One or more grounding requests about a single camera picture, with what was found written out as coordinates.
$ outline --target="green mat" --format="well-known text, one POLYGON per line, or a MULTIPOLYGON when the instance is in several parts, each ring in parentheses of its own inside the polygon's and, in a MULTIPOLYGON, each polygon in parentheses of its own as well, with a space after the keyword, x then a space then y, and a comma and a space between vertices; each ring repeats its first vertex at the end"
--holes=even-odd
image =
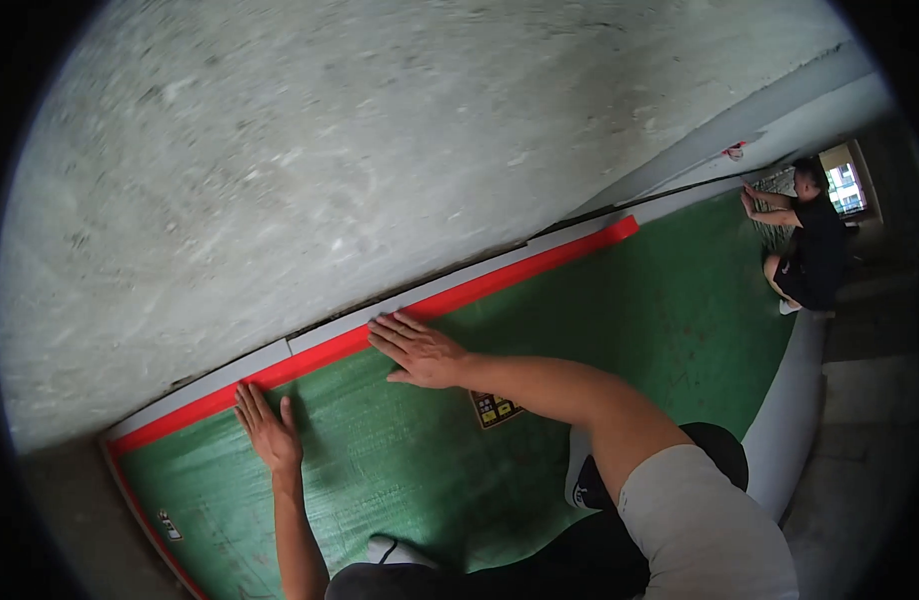
MULTIPOLYGON (((742 438, 794 321, 778 316, 759 251, 728 194, 433 325, 474 351, 617 373, 678 423, 716 423, 742 438)), ((375 533, 454 569, 496 567, 587 514, 563 500, 567 426, 521 414, 483 431, 463 390, 387 383, 393 366, 369 349, 267 395, 305 407, 307 512, 331 573, 364 560, 375 533)), ((281 597, 270 477, 231 411, 120 465, 154 526, 157 511, 168 512, 184 536, 168 548, 211 600, 281 597)))

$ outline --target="man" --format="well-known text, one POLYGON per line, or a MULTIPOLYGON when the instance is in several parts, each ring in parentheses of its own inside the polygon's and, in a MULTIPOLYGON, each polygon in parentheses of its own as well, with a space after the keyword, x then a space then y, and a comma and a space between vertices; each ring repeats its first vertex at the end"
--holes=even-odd
POLYGON ((782 296, 779 312, 789 315, 803 306, 831 310, 847 263, 846 227, 829 199, 829 181, 816 159, 792 163, 796 196, 755 190, 742 185, 740 199, 746 216, 767 225, 792 225, 791 250, 770 254, 763 263, 766 281, 782 296), (757 212, 754 199, 779 210, 757 212))
POLYGON ((282 399, 280 423, 260 390, 240 385, 236 416, 272 472, 287 600, 799 596, 777 525, 721 472, 710 449, 694 444, 619 377, 553 358, 467 352, 401 313, 378 317, 369 329, 370 344, 402 367, 387 381, 490 392, 571 424, 570 472, 578 483, 568 482, 567 498, 590 506, 601 494, 608 510, 577 522, 533 557, 468 575, 436 568, 412 548, 374 536, 370 563, 351 564, 329 582, 303 508, 302 447, 290 401, 282 399), (594 461, 586 460, 583 440, 594 461), (586 466, 594 463, 595 483, 584 485, 586 466))

